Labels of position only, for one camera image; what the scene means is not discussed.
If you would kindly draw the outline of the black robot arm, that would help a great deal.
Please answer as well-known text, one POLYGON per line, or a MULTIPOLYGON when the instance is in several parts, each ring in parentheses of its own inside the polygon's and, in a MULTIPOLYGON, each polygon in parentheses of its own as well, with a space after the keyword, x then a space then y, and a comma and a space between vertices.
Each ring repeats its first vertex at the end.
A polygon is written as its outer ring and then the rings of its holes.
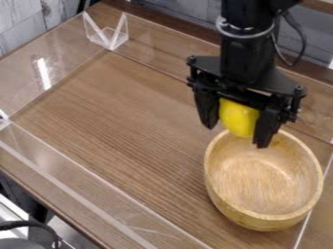
POLYGON ((269 146, 279 127, 299 115, 307 90, 278 70, 274 60, 283 55, 277 46, 279 20, 295 30, 302 27, 290 9, 302 0, 220 0, 215 29, 219 55, 187 57, 187 86, 194 92, 199 119, 206 128, 218 122, 220 100, 259 111, 253 143, 269 146))

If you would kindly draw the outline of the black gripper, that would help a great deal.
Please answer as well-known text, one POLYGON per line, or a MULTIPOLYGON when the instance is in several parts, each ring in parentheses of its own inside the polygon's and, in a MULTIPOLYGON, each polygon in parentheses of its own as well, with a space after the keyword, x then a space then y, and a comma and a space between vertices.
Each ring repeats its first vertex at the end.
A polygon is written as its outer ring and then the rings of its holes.
POLYGON ((281 124, 298 118, 306 90, 278 71, 274 60, 283 59, 277 40, 281 20, 266 27, 245 28, 223 18, 215 21, 222 37, 218 55, 187 58, 187 85, 194 91, 199 119, 207 129, 218 122, 218 100, 223 97, 261 111, 253 143, 269 146, 281 124))

